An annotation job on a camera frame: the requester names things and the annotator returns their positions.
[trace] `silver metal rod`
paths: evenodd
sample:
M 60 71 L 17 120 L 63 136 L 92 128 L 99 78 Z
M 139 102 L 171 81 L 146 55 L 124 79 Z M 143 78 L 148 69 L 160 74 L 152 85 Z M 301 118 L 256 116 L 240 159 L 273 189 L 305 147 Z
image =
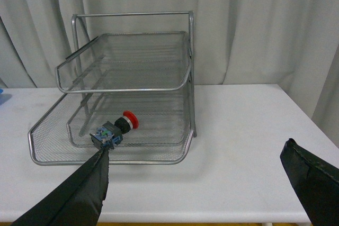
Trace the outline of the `silver metal rod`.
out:
M 189 14 L 184 12 L 150 12 L 150 13 L 106 13 L 106 14 L 78 14 L 78 17 L 109 17 L 109 16 L 138 16 L 138 15 L 172 15 L 172 14 Z

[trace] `upper mesh tray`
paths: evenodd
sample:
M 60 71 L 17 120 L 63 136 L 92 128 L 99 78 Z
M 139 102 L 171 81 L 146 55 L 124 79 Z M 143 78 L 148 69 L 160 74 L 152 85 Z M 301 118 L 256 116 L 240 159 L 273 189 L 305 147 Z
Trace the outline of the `upper mesh tray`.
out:
M 191 70 L 186 32 L 103 34 L 56 68 L 64 93 L 173 91 Z

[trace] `white curtain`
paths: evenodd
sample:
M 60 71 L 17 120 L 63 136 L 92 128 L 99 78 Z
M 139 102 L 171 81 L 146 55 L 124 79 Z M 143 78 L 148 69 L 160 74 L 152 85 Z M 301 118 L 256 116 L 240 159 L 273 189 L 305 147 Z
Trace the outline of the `white curtain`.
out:
M 55 66 L 74 51 L 74 13 L 186 10 L 196 84 L 278 83 L 339 146 L 339 0 L 0 0 L 0 87 L 55 87 Z M 183 24 L 164 19 L 87 26 L 94 36 Z

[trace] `metal mesh desk organizer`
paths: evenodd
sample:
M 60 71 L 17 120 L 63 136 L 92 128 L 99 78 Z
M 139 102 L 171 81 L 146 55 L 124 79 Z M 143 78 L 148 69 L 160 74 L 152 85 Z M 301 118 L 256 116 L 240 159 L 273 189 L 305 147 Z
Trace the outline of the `metal mesh desk organizer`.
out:
M 86 19 L 186 15 L 188 31 L 103 33 L 90 39 Z M 79 49 L 80 24 L 87 44 Z M 56 67 L 64 95 L 28 133 L 39 165 L 83 164 L 97 149 L 90 133 L 125 110 L 139 128 L 110 150 L 110 164 L 175 164 L 196 136 L 193 12 L 84 14 L 72 17 L 76 51 Z

